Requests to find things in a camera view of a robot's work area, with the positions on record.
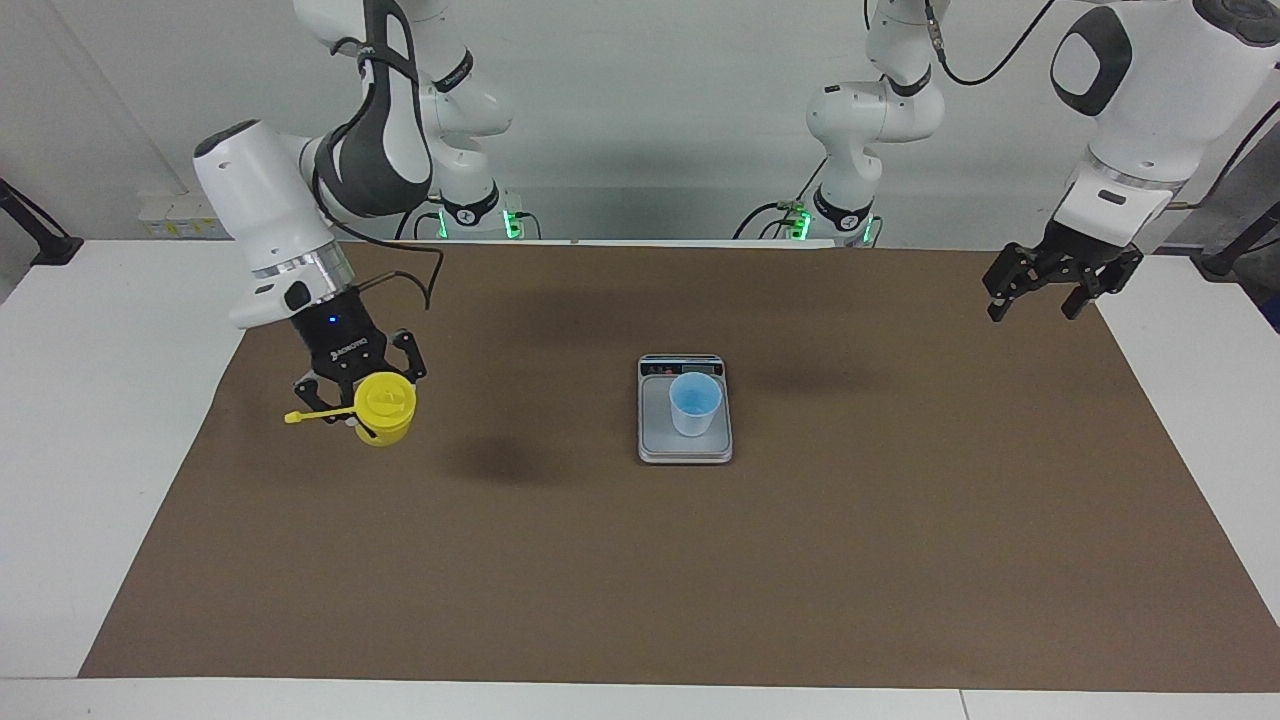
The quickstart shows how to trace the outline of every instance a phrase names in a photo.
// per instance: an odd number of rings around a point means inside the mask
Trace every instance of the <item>kitchen scale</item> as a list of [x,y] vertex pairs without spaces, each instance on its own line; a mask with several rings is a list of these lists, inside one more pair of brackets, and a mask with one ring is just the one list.
[[[671,420],[671,383],[684,373],[716,379],[724,402],[700,437],[685,437]],[[724,361],[716,355],[645,355],[637,365],[640,459],[650,465],[723,465],[733,459]]]

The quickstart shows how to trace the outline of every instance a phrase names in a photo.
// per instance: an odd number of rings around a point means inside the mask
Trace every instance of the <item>yellow handle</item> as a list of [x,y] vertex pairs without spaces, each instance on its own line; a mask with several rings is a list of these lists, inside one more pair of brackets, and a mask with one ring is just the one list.
[[289,413],[284,416],[284,423],[288,425],[297,425],[303,420],[321,420],[324,418],[335,418],[338,415],[355,415],[355,407],[339,407],[337,410],[329,410],[328,413]]

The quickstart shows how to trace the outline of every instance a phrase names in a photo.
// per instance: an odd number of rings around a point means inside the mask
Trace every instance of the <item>brown table mat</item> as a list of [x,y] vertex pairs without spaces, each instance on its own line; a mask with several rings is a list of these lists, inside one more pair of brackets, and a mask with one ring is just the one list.
[[[1280,691],[1276,628],[1094,310],[991,256],[456,247],[369,295],[431,377],[376,451],[252,331],[83,676]],[[430,256],[355,247],[361,277]],[[736,457],[636,457],[726,359]]]

